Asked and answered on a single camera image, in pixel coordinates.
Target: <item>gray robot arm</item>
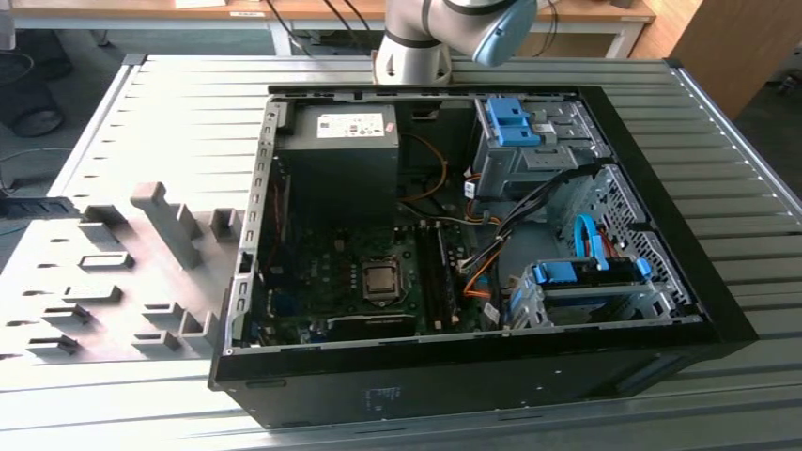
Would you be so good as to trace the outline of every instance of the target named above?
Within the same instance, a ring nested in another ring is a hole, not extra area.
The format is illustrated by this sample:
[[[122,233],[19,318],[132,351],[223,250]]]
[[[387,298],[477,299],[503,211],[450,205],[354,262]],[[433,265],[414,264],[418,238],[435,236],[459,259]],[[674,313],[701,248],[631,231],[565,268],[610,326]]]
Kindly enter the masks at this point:
[[[498,66],[521,46],[535,12],[535,0],[387,0],[376,83],[446,84],[449,47],[478,63]]]
[[[13,42],[13,19],[11,18],[11,0],[0,0],[0,50],[11,50]]]

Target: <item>ram slot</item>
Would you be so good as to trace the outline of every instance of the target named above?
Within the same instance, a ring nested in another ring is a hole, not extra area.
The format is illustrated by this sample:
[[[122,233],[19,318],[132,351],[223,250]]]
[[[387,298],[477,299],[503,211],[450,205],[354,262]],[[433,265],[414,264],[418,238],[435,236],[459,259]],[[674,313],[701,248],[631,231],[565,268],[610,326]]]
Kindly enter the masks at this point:
[[[446,241],[442,237],[442,228],[438,227],[438,246],[441,248],[441,262],[443,268],[443,278],[445,278],[445,303],[446,303],[446,313],[449,314],[449,324],[457,322],[459,320],[458,313],[458,299],[457,299],[457,284],[454,281],[454,272],[451,270],[451,266],[449,266],[449,253],[446,248]]]
[[[442,331],[451,322],[445,299],[445,267],[441,259],[438,230],[431,225],[415,229],[418,272],[422,284],[426,323]]]

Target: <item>black cable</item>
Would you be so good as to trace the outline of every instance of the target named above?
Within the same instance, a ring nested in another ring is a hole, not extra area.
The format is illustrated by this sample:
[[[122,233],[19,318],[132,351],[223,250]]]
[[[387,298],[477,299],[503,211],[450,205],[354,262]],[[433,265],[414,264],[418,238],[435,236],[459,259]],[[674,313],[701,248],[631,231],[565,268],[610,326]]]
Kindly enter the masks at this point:
[[[354,28],[351,28],[351,25],[348,24],[348,22],[346,21],[346,19],[342,17],[342,14],[339,14],[338,9],[335,8],[335,6],[331,4],[330,0],[323,0],[323,3],[326,4],[326,6],[328,7],[328,9],[331,9],[331,12],[335,13],[335,16],[338,16],[339,21],[342,22],[343,26],[346,27],[346,30],[348,30],[348,35],[351,35],[351,40],[354,41],[354,45],[356,46],[356,48],[362,47],[360,44],[360,40],[356,36],[356,33],[354,32]]]
[[[310,51],[306,50],[306,46],[299,41],[300,38],[292,32],[292,30],[290,29],[290,26],[287,26],[287,23],[282,19],[280,14],[278,13],[276,6],[274,5],[274,0],[266,0],[266,2],[267,2],[268,8],[271,9],[271,11],[274,11],[274,15],[276,16],[278,23],[280,23],[280,27],[287,32],[287,35],[290,35],[290,40],[292,41],[292,44],[300,49],[303,54],[306,54],[308,57],[312,57],[312,54],[310,54]]]
[[[506,240],[513,233],[515,225],[529,216],[534,211],[539,210],[549,201],[549,196],[557,191],[559,186],[578,177],[591,176],[599,172],[602,166],[599,164],[585,164],[575,169],[569,169],[561,174],[554,176],[546,183],[535,188],[513,207],[513,210],[506,215],[502,223],[497,227],[495,239],[483,248],[483,250],[470,257],[462,264],[462,268],[473,267],[479,261],[482,261],[493,251],[501,246],[505,246]]]
[[[557,7],[554,6],[554,2],[551,0],[546,0],[549,2],[549,8],[551,9],[551,20],[549,21],[549,31],[546,32],[546,38],[543,41],[543,46],[541,47],[541,51],[533,56],[541,56],[554,44],[554,40],[557,39],[557,34],[561,26],[561,15],[557,12]]]
[[[360,11],[356,9],[356,7],[354,6],[354,4],[351,3],[351,0],[342,0],[342,1],[346,2],[346,5],[351,8],[351,10],[354,11],[354,13],[356,14],[356,17],[360,18],[362,24],[364,25],[364,30],[366,31],[371,31],[371,27],[368,26],[367,21],[362,17]]]
[[[429,192],[429,180],[431,180],[431,175],[426,176],[426,178],[423,179],[422,182],[422,193],[427,193]],[[434,193],[433,195],[429,195],[426,197],[426,200],[429,200],[429,203],[435,207],[435,210],[438,211],[438,214],[441,215],[447,215],[449,211],[446,210],[445,206],[442,205],[442,203],[438,201],[437,199],[437,193]]]
[[[362,17],[360,11],[358,10],[358,8],[351,3],[351,0],[342,0],[342,1],[346,2],[346,5],[351,8],[351,10],[354,11],[354,13],[356,14],[356,17],[360,18],[362,25],[364,25],[364,31],[368,32],[367,33],[367,47],[368,47],[367,51],[371,52],[374,50],[374,42],[371,40],[371,34],[370,34],[371,27],[367,24],[367,21],[364,20],[364,17]]]

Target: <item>metal workbench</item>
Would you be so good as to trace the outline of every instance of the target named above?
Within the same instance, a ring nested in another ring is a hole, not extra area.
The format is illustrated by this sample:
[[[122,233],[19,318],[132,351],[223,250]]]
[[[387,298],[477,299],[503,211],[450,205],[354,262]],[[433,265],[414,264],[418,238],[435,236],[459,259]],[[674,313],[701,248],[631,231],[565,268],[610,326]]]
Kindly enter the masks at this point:
[[[79,208],[127,200],[128,193],[111,188],[122,179],[162,178],[194,212],[243,209],[266,86],[371,82],[360,57],[148,56],[128,62],[52,186],[51,195],[68,196]],[[86,449],[88,439],[98,446],[123,439],[139,449],[162,449],[170,441],[171,449],[194,450],[303,443],[326,449],[433,442],[437,449],[802,445],[802,209],[686,72],[662,61],[538,59],[497,69],[458,61],[455,79],[606,89],[761,341],[635,398],[280,433],[266,433],[235,402],[207,389],[206,359],[91,365],[8,359],[0,361],[0,412],[13,414],[0,418],[0,443]],[[215,164],[159,163],[186,148],[215,155]],[[47,227],[28,230],[11,268],[51,236]],[[4,273],[7,297],[19,284]]]

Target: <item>power supply label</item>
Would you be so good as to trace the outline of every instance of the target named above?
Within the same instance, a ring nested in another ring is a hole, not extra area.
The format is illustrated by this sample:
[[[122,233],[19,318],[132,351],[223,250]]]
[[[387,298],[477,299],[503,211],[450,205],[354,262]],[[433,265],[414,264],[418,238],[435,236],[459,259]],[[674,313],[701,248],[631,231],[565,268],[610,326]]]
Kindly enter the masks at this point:
[[[380,113],[320,115],[318,138],[376,138],[384,136]]]

